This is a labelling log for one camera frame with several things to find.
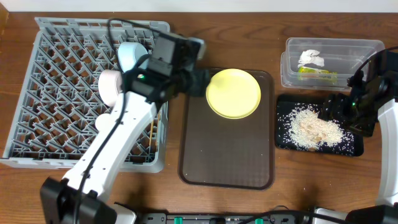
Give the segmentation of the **pile of rice scraps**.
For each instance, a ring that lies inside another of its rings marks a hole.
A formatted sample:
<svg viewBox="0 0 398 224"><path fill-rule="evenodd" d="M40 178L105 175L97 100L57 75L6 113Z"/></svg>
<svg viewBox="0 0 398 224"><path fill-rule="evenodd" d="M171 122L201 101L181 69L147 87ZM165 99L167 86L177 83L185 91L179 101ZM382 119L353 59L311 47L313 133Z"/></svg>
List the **pile of rice scraps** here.
<svg viewBox="0 0 398 224"><path fill-rule="evenodd" d="M344 130L341 125L335 120L324 121L318 118L318 114L308 110L297 114L293 122L293 138L304 146L312 146L321 141L329 146L340 142Z"/></svg>

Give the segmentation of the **yellow plate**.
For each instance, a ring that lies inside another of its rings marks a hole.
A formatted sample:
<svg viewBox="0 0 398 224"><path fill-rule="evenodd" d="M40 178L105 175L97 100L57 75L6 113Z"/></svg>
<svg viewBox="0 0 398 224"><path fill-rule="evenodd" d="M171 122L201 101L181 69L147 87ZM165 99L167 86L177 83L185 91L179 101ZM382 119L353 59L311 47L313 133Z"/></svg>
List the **yellow plate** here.
<svg viewBox="0 0 398 224"><path fill-rule="evenodd" d="M229 68L212 76L206 88L206 100L216 114L228 119L241 119L259 106L261 87L248 72Z"/></svg>

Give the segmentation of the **light blue bowl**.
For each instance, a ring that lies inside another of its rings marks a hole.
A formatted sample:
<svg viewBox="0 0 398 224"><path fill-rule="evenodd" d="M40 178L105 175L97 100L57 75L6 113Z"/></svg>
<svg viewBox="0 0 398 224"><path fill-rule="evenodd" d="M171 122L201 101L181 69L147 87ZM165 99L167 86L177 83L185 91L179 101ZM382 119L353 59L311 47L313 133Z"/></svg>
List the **light blue bowl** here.
<svg viewBox="0 0 398 224"><path fill-rule="evenodd" d="M137 42L123 42L118 48L119 64L123 72L127 72L135 66L143 56L148 55L147 49Z"/></svg>

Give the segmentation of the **green yellow snack wrapper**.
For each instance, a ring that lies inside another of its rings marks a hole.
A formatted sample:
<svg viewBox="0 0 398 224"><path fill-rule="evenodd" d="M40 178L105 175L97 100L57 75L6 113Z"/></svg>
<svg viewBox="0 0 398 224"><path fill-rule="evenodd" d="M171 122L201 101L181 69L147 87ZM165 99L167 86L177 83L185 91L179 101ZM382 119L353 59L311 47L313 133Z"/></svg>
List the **green yellow snack wrapper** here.
<svg viewBox="0 0 398 224"><path fill-rule="evenodd" d="M336 72L331 72L328 70L322 70L319 68L310 68L302 66L298 69L298 79L299 80L324 80L336 84L338 82L338 74Z"/></svg>

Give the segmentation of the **wooden chopstick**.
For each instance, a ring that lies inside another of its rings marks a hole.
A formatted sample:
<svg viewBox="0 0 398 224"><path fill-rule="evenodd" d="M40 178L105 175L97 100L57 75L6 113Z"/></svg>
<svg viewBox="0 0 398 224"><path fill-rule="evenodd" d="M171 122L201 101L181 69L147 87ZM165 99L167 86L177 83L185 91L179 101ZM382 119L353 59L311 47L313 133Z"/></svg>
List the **wooden chopstick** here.
<svg viewBox="0 0 398 224"><path fill-rule="evenodd" d="M160 128L159 128L159 124L160 124L160 121L159 121L159 119L161 118L161 113L160 112L158 112L157 113L157 116L156 116L156 118L155 118L155 120L154 120L154 131L155 131L155 146L157 146L158 145L158 137L159 137L159 130L160 130Z"/></svg>
<svg viewBox="0 0 398 224"><path fill-rule="evenodd" d="M154 128L154 120L152 120L150 124L150 132L149 132L149 149L151 149L152 145L152 133L153 133L153 128Z"/></svg>

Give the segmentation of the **white napkin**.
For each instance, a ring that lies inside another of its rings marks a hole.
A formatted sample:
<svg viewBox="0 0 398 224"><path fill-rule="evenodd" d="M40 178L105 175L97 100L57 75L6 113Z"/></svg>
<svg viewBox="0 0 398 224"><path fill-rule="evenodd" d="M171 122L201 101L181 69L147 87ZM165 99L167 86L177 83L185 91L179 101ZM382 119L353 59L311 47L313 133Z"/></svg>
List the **white napkin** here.
<svg viewBox="0 0 398 224"><path fill-rule="evenodd" d="M307 64L314 64L319 67L325 66L325 60L322 57L319 57L320 52L317 50L305 50L302 52L299 60L298 60L298 68L307 65Z"/></svg>

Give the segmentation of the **pink white bowl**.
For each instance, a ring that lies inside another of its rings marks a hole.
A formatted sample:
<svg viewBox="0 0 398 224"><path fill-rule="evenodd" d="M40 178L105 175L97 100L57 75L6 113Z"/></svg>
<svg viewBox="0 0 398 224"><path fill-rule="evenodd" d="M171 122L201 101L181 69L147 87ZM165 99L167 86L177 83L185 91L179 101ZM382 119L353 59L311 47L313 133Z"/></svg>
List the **pink white bowl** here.
<svg viewBox="0 0 398 224"><path fill-rule="evenodd" d="M98 79L98 91L101 100L109 107L116 104L121 90L122 76L117 70L104 70Z"/></svg>

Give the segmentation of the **white cup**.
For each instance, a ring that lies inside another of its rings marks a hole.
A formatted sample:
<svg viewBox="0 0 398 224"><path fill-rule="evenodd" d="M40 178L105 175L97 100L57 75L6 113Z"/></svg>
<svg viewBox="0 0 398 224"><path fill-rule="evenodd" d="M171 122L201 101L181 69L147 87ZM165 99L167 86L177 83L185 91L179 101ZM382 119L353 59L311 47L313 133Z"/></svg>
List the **white cup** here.
<svg viewBox="0 0 398 224"><path fill-rule="evenodd" d="M103 113L99 115L95 120L95 128L101 132L105 130L110 124L111 115L109 113Z"/></svg>

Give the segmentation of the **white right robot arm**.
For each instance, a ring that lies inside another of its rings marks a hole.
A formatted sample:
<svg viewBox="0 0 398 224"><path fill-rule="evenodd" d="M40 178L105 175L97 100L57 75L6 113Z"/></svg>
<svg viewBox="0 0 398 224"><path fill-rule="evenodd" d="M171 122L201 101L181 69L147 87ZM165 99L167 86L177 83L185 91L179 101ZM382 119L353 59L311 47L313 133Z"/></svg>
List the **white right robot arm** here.
<svg viewBox="0 0 398 224"><path fill-rule="evenodd" d="M347 80L349 95L329 95L318 117L336 120L342 128L363 137L382 134L381 180L376 204L348 213L317 208L310 223L397 223L397 47L384 49Z"/></svg>

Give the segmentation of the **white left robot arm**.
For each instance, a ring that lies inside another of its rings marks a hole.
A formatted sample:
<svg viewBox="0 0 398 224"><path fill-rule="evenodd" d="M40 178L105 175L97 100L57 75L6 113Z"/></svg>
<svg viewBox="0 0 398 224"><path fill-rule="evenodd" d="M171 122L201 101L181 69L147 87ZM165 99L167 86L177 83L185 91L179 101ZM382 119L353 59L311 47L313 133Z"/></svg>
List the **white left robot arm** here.
<svg viewBox="0 0 398 224"><path fill-rule="evenodd" d="M40 189L46 223L135 223L137 215L119 204L107 205L121 165L160 107L179 93L203 96L207 70L195 67L205 42L159 32L151 54L132 61L121 44L117 60L122 92L105 127L61 181L47 178Z"/></svg>

